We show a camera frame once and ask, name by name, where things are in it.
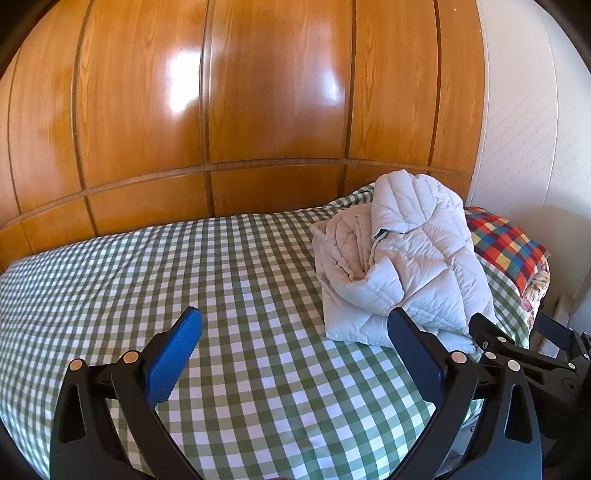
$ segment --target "blue gripper pad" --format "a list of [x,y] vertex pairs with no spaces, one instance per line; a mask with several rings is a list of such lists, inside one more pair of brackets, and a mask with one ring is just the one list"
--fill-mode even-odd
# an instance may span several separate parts
[[184,317],[182,323],[170,331],[168,343],[147,374],[145,398],[152,409],[158,403],[168,400],[201,338],[201,313],[191,309]]

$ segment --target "red plaid pillow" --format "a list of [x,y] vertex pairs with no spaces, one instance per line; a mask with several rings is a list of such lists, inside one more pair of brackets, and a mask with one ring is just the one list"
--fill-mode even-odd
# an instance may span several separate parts
[[467,207],[465,211],[475,252],[505,273],[523,295],[531,279],[548,261],[548,250],[527,238],[509,220],[484,208]]

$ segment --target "wooden wall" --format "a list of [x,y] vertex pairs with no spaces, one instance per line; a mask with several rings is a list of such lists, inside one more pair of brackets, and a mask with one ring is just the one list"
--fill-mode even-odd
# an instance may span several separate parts
[[465,197],[483,95],[475,0],[60,0],[0,80],[0,268],[398,168]]

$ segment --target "green and white checkered bed sheet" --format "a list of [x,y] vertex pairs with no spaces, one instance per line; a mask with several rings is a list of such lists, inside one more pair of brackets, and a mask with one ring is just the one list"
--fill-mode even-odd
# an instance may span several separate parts
[[[324,337],[310,250],[312,223],[371,196],[368,186],[314,209],[151,227],[14,264],[0,277],[0,417],[18,447],[48,476],[69,361],[141,350],[193,305],[203,336],[158,413],[206,480],[386,477],[434,407],[393,349]],[[526,344],[516,288],[483,266],[501,328]]]

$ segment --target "metal rivet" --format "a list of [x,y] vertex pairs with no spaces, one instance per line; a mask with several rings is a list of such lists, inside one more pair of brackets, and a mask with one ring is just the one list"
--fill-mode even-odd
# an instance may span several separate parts
[[82,367],[82,360],[80,360],[79,358],[72,360],[70,362],[70,370],[72,371],[76,371],[79,370]]
[[464,355],[464,353],[462,352],[453,352],[452,360],[457,364],[465,364],[466,360],[468,359],[466,358],[466,355]]
[[507,366],[509,368],[511,368],[514,372],[518,372],[519,369],[521,368],[521,365],[519,364],[519,362],[516,362],[515,360],[509,360],[507,362]]
[[123,361],[126,364],[132,364],[132,363],[138,361],[138,358],[139,358],[139,353],[136,352],[135,350],[131,350],[123,356]]

